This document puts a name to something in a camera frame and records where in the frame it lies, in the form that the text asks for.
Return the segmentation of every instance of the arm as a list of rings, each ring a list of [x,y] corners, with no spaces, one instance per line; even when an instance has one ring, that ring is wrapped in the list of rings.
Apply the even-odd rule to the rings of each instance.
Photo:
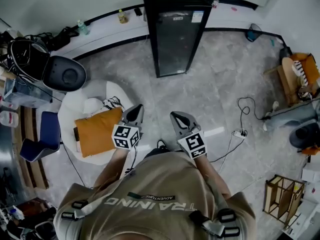
[[[231,192],[225,183],[225,181],[221,178],[221,176],[217,173],[217,171],[210,164],[208,158],[205,155],[201,155],[194,159],[195,165],[202,174],[203,177],[209,176],[214,179],[214,182],[218,188],[218,190],[223,195],[224,199],[229,199],[231,197]]]
[[[129,150],[117,148],[113,153],[111,160],[96,179],[93,189],[104,190],[111,183],[119,180],[124,168]]]

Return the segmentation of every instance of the orange cushion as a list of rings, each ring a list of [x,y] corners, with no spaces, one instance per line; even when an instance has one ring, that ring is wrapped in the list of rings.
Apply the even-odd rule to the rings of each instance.
[[[115,148],[111,135],[114,126],[121,120],[121,117],[121,107],[117,107],[95,114],[90,118],[75,121],[84,158]]]
[[[290,58],[293,61],[300,61],[303,71],[305,73],[305,77],[309,83],[309,85],[313,85],[317,79],[320,77],[319,71],[317,69],[316,61],[312,54],[305,53],[295,53]]]

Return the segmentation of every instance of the blue chair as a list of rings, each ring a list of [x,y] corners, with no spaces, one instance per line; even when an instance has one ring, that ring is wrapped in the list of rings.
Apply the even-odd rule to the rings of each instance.
[[[60,148],[60,125],[58,114],[43,112],[41,115],[40,140],[34,142],[28,138],[24,139],[20,156],[29,162],[34,162]]]

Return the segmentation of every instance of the plastic bottle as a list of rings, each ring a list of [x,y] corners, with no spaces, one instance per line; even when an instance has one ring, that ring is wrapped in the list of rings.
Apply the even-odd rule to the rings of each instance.
[[[19,115],[16,112],[1,111],[0,123],[4,126],[16,128],[19,124]]]
[[[18,209],[16,206],[12,206],[10,213],[16,218],[18,221],[22,221],[25,219],[24,213]]]
[[[219,4],[219,0],[213,0],[212,7],[217,8]]]
[[[3,100],[2,95],[0,94],[0,106],[4,106],[11,110],[17,110],[19,108],[18,104],[12,104]]]
[[[118,18],[120,23],[127,23],[129,21],[126,13],[124,13],[121,9],[119,10]]]
[[[86,26],[86,24],[84,24],[83,21],[78,20],[77,21],[77,25],[78,25],[79,34],[82,34],[82,35],[88,35],[89,34],[89,29]]]

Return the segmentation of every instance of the person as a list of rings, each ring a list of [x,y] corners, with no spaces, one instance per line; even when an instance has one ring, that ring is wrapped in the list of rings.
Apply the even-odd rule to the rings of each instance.
[[[127,155],[128,150],[116,149],[93,189],[72,185],[54,219],[59,240],[216,239],[189,215],[200,211],[211,221],[217,220],[223,202],[241,220],[241,238],[230,239],[256,239],[255,214],[243,193],[232,196],[205,155],[192,160],[182,151],[169,151],[159,140],[157,148],[120,179]],[[81,225],[71,230],[76,221],[65,225],[62,214],[79,200],[95,202],[82,209],[86,216],[80,216]]]

